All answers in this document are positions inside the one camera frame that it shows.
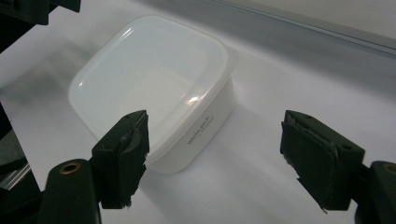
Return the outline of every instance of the white plastic container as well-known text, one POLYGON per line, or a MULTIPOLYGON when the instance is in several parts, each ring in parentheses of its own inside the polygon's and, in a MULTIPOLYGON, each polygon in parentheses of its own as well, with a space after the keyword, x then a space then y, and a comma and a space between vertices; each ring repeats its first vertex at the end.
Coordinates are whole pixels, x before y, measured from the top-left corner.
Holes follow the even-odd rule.
POLYGON ((185 168, 230 114, 232 54, 158 16, 129 23, 75 76, 69 101, 99 140, 125 114, 148 111, 149 169, 185 168))

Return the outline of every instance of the tabletop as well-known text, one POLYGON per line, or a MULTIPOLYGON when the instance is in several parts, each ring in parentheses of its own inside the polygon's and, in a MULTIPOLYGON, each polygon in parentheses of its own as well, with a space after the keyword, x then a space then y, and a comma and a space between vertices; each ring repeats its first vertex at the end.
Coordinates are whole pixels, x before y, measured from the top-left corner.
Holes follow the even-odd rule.
POLYGON ((84 0, 56 8, 0 55, 0 101, 37 183, 96 140, 67 100, 74 75, 124 25, 159 15, 238 54, 236 106, 183 171, 146 171, 132 206, 103 223, 354 223, 321 211, 279 153, 285 110, 309 114, 366 149, 364 164, 396 161, 396 56, 206 0, 84 0))

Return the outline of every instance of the translucent lid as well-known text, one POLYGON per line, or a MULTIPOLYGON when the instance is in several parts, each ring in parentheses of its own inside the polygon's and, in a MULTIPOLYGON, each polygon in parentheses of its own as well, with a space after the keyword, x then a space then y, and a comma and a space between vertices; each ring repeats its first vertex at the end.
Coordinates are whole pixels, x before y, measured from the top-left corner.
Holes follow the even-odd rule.
POLYGON ((188 130, 229 74, 216 39, 158 16, 132 21, 73 79, 69 101, 97 139, 125 114, 148 111, 158 160, 188 130))

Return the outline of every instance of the white lid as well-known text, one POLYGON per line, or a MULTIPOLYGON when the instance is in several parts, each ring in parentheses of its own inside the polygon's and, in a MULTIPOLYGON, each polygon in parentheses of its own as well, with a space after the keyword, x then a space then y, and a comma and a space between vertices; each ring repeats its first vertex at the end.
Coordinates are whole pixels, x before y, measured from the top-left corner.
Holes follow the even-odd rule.
POLYGON ((158 16, 132 21, 79 71, 69 101, 97 139, 124 115, 147 109, 158 160, 221 89, 228 53, 216 39, 158 16))

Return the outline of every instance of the black object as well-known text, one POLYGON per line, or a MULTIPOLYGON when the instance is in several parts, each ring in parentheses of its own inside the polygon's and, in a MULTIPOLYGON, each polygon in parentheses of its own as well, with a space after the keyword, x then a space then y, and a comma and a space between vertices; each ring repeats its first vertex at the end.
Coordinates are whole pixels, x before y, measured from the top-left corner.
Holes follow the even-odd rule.
POLYGON ((320 208, 347 210, 358 203, 357 223, 396 223, 396 164, 362 164, 364 149, 317 119, 286 111, 280 152, 320 208))
POLYGON ((146 171, 148 120, 145 110, 124 116, 96 144, 90 161, 72 160, 54 167, 38 223, 101 223, 99 202, 106 209, 131 205, 146 171))
POLYGON ((79 12, 81 0, 0 0, 0 13, 32 24, 49 23, 50 5, 79 12))

